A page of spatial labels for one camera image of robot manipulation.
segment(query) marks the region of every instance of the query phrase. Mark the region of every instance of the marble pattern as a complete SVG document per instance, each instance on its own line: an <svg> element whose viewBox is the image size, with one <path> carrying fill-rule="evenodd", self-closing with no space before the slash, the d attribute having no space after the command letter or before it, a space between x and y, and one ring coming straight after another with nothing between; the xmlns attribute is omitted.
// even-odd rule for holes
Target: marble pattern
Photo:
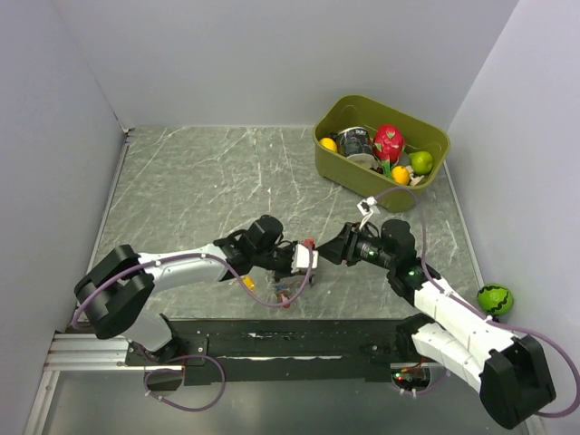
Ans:
<svg viewBox="0 0 580 435"><path fill-rule="evenodd" d="M360 220L360 196L321 178L310 128L143 127L130 132L97 261L118 244L162 253L201 247L248 227L262 214L279 218L285 238L334 237ZM421 197L427 214L428 261L470 302L477 281L450 184L438 174ZM403 218L421 246L417 210ZM256 293L274 301L271 276L254 269ZM287 283L296 287L296 278ZM149 309L174 318L403 318L414 308L378 267L321 260L316 283L289 309L256 304L236 284L186 285L153 295Z"/></svg>

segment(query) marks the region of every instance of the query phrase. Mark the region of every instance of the yellow fruit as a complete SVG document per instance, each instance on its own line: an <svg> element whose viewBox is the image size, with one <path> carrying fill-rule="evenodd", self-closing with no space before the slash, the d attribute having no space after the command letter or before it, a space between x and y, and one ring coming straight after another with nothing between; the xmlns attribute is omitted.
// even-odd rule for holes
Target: yellow fruit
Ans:
<svg viewBox="0 0 580 435"><path fill-rule="evenodd" d="M392 169L391 174L396 182L404 186L407 186L409 184L409 181L411 181L411 175L409 174L407 168L405 168L404 166L395 166Z"/></svg>
<svg viewBox="0 0 580 435"><path fill-rule="evenodd" d="M338 151L338 147L336 146L336 142L330 138L322 138L320 139L320 144L325 147L327 150L332 152Z"/></svg>

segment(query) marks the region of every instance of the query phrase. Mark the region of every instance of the black can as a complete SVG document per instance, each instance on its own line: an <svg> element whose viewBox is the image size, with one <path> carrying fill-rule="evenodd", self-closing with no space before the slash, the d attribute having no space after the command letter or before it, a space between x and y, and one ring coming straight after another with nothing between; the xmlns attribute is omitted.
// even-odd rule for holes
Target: black can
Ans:
<svg viewBox="0 0 580 435"><path fill-rule="evenodd" d="M372 141L369 131L363 127L351 127L336 135L339 152L368 169L377 168L377 159L372 154Z"/></svg>

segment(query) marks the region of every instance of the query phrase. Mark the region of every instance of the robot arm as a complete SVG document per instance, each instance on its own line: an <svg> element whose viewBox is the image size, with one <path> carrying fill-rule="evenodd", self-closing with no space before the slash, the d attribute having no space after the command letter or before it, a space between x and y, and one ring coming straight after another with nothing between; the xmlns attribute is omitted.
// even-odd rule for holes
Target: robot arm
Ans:
<svg viewBox="0 0 580 435"><path fill-rule="evenodd" d="M347 223L318 252L335 264L366 261L387 269L395 293L420 311L401 322L398 330L406 340L398 343L400 350L431 358L458 375L478 392L489 415L503 427L515 427L556 398L539 342L529 335L519 338L477 316L427 266L433 284L417 257L407 222L387 220L380 235Z"/></svg>
<svg viewBox="0 0 580 435"><path fill-rule="evenodd" d="M117 246L79 282L74 292L81 304L94 297L85 312L98 338L123 335L142 345L151 358L164 361L175 355L178 338L167 318L144 308L148 298L186 284L231 279L234 276L225 263L238 275L247 274L253 266L274 271L275 280L302 274L309 264L309 251L298 242L281 246L282 230L279 220L262 216L248 230L189 251L140 254L129 245ZM313 255L314 270L316 251ZM128 269L135 272L92 296L99 286Z"/></svg>

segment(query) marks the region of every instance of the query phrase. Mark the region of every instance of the white wall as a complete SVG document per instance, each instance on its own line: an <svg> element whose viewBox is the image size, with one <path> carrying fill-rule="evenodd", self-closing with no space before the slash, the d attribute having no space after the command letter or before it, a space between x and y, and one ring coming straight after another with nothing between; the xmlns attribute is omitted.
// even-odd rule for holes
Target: white wall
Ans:
<svg viewBox="0 0 580 435"><path fill-rule="evenodd" d="M512 287L510 322L556 338L580 363L580 3L521 0L449 135L451 175L488 281ZM571 373L550 353L559 397ZM546 422L580 433L580 412Z"/></svg>
<svg viewBox="0 0 580 435"><path fill-rule="evenodd" d="M0 431L22 433L122 131L48 0L0 4Z"/></svg>
<svg viewBox="0 0 580 435"><path fill-rule="evenodd" d="M365 93L447 128L517 0L54 0L124 127L313 124Z"/></svg>

